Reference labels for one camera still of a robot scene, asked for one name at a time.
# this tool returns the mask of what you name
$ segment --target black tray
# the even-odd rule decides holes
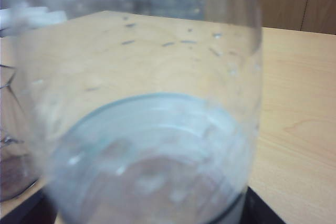
[[[40,190],[2,218],[0,224],[53,224],[56,214]],[[241,218],[240,224],[285,224],[251,188],[247,190]]]

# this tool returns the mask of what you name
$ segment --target glass beaker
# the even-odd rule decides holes
[[[11,7],[13,89],[66,222],[239,222],[260,111],[257,0]]]

